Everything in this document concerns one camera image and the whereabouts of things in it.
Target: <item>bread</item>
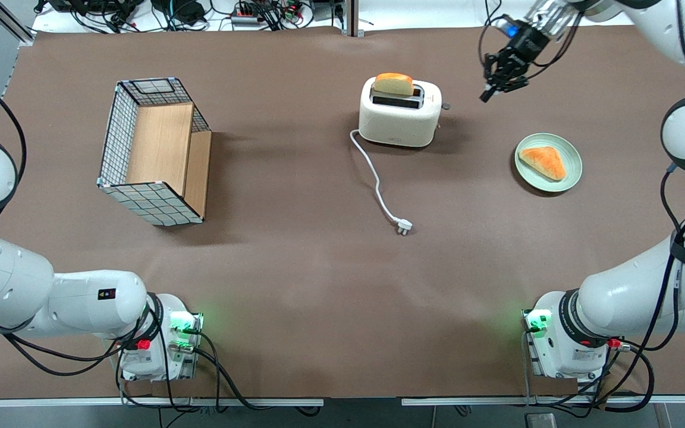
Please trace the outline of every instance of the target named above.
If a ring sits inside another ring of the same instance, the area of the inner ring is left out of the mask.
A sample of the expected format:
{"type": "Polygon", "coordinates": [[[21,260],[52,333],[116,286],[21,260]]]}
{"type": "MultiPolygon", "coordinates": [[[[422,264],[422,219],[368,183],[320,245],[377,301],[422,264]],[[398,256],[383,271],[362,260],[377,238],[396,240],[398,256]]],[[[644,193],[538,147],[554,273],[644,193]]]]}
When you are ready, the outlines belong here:
{"type": "Polygon", "coordinates": [[[567,177],[560,152],[554,147],[543,146],[522,149],[520,150],[520,158],[524,163],[554,181],[561,181],[567,177]]]}
{"type": "Polygon", "coordinates": [[[373,89],[388,94],[410,97],[414,94],[413,79],[400,73],[382,73],[375,78],[373,89]]]}

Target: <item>wooden panel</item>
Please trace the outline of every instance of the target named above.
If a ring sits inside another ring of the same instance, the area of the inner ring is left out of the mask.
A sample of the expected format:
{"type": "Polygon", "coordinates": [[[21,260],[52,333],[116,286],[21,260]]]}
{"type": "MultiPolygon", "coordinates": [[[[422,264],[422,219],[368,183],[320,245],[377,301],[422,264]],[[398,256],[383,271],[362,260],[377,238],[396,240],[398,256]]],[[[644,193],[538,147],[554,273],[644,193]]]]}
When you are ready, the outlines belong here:
{"type": "Polygon", "coordinates": [[[193,112],[193,103],[139,108],[126,182],[165,181],[183,194],[193,112]]]}
{"type": "Polygon", "coordinates": [[[192,133],[190,156],[187,166],[187,186],[184,187],[184,200],[205,217],[206,197],[208,194],[208,167],[210,165],[210,140],[213,133],[200,131],[192,133]]]}

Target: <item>plate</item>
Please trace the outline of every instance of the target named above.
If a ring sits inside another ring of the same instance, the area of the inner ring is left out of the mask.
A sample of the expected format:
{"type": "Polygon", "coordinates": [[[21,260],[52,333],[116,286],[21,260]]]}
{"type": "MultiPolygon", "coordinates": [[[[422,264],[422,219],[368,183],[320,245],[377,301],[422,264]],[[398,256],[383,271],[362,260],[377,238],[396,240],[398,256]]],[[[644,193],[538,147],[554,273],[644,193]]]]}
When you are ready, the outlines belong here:
{"type": "Polygon", "coordinates": [[[517,167],[522,179],[530,186],[546,192],[563,192],[577,184],[583,173],[583,161],[578,150],[566,139],[550,133],[537,133],[526,136],[514,150],[514,165],[517,167]],[[552,146],[560,152],[560,157],[565,165],[567,176],[561,181],[554,181],[530,167],[520,159],[520,150],[531,147],[552,146]]]}

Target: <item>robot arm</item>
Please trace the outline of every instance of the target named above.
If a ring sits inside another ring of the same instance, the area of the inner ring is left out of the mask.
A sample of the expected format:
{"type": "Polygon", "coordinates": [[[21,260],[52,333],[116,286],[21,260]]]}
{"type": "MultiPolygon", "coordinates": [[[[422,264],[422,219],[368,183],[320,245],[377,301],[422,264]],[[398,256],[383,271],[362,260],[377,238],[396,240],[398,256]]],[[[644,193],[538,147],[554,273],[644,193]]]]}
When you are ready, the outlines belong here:
{"type": "Polygon", "coordinates": [[[488,102],[492,95],[527,86],[530,66],[550,41],[561,40],[567,25],[577,24],[579,13],[601,22],[620,12],[658,51],[685,65],[685,0],[538,0],[521,20],[508,16],[493,20],[510,40],[497,53],[484,57],[486,87],[480,99],[488,102]]]}
{"type": "MultiPolygon", "coordinates": [[[[528,66],[549,40],[561,36],[555,24],[571,20],[576,11],[595,21],[623,11],[659,51],[685,65],[685,0],[603,1],[587,8],[585,4],[538,0],[524,20],[505,18],[499,27],[504,29],[511,23],[519,32],[498,55],[486,56],[495,57],[495,62],[494,68],[486,64],[488,83],[481,99],[487,101],[495,93],[527,85],[528,66]],[[542,41],[533,30],[547,40],[542,41]],[[526,56],[525,49],[532,53],[526,56]]],[[[674,165],[685,170],[685,99],[666,114],[661,141],[674,165]]],[[[533,334],[530,347],[536,357],[536,371],[544,376],[576,377],[587,382],[601,374],[607,339],[644,334],[652,325],[656,331],[668,331],[674,320],[677,330],[685,331],[685,226],[682,233],[683,239],[673,233],[622,265],[588,276],[580,289],[547,293],[535,309],[527,311],[527,327],[531,331],[543,327],[533,334]]]]}
{"type": "MultiPolygon", "coordinates": [[[[0,209],[17,189],[14,162],[0,144],[0,209]]],[[[135,273],[54,273],[46,258],[0,239],[0,333],[44,338],[94,333],[120,339],[126,379],[191,377],[201,314],[173,295],[147,293],[135,273]]]]}

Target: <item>white toaster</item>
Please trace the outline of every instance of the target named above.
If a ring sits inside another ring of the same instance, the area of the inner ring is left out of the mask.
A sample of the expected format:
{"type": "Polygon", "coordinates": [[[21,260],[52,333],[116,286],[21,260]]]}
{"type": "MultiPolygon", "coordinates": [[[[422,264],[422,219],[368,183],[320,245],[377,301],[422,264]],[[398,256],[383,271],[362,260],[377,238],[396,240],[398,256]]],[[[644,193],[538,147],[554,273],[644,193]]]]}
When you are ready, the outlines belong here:
{"type": "Polygon", "coordinates": [[[372,89],[370,78],[361,91],[359,132],[373,143],[425,147],[432,141],[443,108],[440,89],[427,81],[413,81],[410,97],[372,89]]]}

